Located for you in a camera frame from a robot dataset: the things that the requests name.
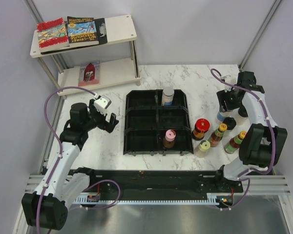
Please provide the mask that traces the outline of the blue label clear jar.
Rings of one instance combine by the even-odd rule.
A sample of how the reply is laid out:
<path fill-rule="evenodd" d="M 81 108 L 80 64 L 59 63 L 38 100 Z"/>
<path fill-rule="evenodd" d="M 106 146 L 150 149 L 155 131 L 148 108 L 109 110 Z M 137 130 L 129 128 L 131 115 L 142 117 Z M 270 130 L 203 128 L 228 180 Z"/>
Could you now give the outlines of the blue label clear jar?
<path fill-rule="evenodd" d="M 223 120 L 226 118 L 226 117 L 230 117 L 232 114 L 232 111 L 226 111 L 226 112 L 221 112 L 221 111 L 218 111 L 217 115 L 216 115 L 216 121 L 219 122 L 219 123 L 222 123 Z"/>

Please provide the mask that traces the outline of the red lid sauce jar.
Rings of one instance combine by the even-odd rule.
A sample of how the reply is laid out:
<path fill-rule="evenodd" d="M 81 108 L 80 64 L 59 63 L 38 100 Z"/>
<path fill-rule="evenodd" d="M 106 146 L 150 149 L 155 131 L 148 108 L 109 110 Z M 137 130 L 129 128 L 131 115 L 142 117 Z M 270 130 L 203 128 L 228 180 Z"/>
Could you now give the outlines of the red lid sauce jar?
<path fill-rule="evenodd" d="M 196 121 L 194 129 L 192 131 L 192 138 L 194 140 L 202 140 L 205 136 L 205 133 L 210 128 L 210 122 L 205 118 L 200 118 Z"/>

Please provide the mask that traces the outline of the yellow cap sauce bottle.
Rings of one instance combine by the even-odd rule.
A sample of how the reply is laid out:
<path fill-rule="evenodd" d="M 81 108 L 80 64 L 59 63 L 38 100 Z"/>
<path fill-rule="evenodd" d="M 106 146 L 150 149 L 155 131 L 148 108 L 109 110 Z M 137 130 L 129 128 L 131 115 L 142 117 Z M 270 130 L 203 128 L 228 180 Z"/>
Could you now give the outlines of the yellow cap sauce bottle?
<path fill-rule="evenodd" d="M 219 127 L 214 132 L 212 132 L 212 134 L 208 138 L 208 142 L 210 143 L 211 147 L 216 147 L 219 144 L 227 128 L 227 124 L 221 123 Z"/>

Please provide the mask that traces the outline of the green label sauce bottle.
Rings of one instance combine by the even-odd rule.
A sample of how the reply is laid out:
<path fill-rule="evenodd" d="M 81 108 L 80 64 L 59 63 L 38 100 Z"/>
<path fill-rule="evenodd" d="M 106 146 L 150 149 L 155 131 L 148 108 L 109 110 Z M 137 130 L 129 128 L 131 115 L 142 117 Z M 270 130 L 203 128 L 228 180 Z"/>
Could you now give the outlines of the green label sauce bottle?
<path fill-rule="evenodd" d="M 241 131 L 238 135 L 231 138 L 229 142 L 224 146 L 225 152 L 228 154 L 233 154 L 240 147 L 246 134 L 246 131 Z"/>

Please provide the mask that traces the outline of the black compartment organizer tray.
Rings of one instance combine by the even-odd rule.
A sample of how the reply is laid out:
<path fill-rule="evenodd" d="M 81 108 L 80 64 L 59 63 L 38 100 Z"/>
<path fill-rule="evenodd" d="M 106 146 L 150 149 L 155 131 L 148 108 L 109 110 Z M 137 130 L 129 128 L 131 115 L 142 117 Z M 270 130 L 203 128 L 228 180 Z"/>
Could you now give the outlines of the black compartment organizer tray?
<path fill-rule="evenodd" d="M 171 106 L 162 106 L 162 90 L 133 90 L 126 96 L 124 149 L 125 155 L 181 156 L 193 153 L 191 124 L 186 94 L 174 91 Z M 167 130 L 176 132 L 172 148 L 163 146 Z"/>

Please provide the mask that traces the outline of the pink lid spice jar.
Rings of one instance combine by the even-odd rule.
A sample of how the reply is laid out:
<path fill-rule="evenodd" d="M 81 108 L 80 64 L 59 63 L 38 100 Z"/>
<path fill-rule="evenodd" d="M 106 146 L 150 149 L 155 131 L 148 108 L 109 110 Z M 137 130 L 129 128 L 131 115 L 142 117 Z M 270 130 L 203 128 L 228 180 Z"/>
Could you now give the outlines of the pink lid spice jar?
<path fill-rule="evenodd" d="M 172 148 L 175 144 L 176 132 L 172 129 L 166 131 L 163 138 L 163 146 L 165 148 Z"/>

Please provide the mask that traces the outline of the clear jar grey lid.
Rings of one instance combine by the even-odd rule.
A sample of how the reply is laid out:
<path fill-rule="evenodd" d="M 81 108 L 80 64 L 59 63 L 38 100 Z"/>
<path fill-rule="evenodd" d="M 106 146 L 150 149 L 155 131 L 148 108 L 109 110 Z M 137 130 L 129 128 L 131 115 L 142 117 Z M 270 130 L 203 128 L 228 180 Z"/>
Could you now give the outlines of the clear jar grey lid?
<path fill-rule="evenodd" d="M 173 102 L 173 97 L 174 97 L 174 89 L 171 87 L 164 88 L 163 92 L 162 92 L 161 105 L 162 106 L 171 106 L 172 102 Z"/>

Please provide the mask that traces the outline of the white two-tier shelf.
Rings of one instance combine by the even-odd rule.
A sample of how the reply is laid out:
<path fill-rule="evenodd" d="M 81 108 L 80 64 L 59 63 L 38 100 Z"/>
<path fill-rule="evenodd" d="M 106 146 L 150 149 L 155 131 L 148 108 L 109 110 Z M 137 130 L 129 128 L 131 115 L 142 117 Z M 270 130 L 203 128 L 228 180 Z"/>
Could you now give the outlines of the white two-tier shelf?
<path fill-rule="evenodd" d="M 89 85 L 89 90 L 136 83 L 140 85 L 140 72 L 137 59 L 137 33 L 131 15 L 122 15 L 105 19 L 107 43 L 57 50 L 49 56 L 58 68 L 53 75 L 43 61 L 46 54 L 41 54 L 38 45 L 38 34 L 32 39 L 30 56 L 36 59 L 57 89 L 77 86 L 79 66 L 90 61 L 101 61 L 100 83 Z"/>

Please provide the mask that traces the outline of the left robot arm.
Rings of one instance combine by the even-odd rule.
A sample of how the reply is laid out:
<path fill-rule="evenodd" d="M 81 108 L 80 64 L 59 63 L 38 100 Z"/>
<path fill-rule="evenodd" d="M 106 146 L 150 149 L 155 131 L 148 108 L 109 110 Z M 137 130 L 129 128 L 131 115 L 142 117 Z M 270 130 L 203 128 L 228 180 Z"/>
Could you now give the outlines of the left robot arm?
<path fill-rule="evenodd" d="M 69 181 L 66 178 L 88 139 L 88 132 L 99 128 L 111 133 L 118 124 L 115 114 L 106 120 L 110 104 L 109 98 L 100 96 L 91 99 L 89 104 L 80 102 L 71 106 L 70 118 L 60 134 L 59 149 L 50 168 L 34 192 L 25 193 L 21 200 L 29 226 L 62 229 L 74 200 L 82 191 L 91 192 L 97 188 L 94 170 L 90 168 L 78 168 Z"/>

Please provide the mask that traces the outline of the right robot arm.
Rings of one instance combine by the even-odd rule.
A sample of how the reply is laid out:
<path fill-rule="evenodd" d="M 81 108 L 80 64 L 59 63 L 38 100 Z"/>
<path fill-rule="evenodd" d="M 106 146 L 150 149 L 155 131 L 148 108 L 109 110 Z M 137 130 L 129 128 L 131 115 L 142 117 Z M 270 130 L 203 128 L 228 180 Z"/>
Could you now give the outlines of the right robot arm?
<path fill-rule="evenodd" d="M 217 92 L 221 112 L 244 107 L 248 114 L 250 127 L 239 148 L 238 157 L 222 166 L 223 175 L 214 179 L 215 189 L 225 192 L 231 187 L 231 180 L 240 180 L 250 172 L 268 174 L 280 158 L 286 138 L 285 128 L 278 127 L 270 115 L 265 91 L 256 83 L 253 72 L 239 72 L 235 85 L 227 83 L 216 69 L 211 74 L 229 90 Z"/>

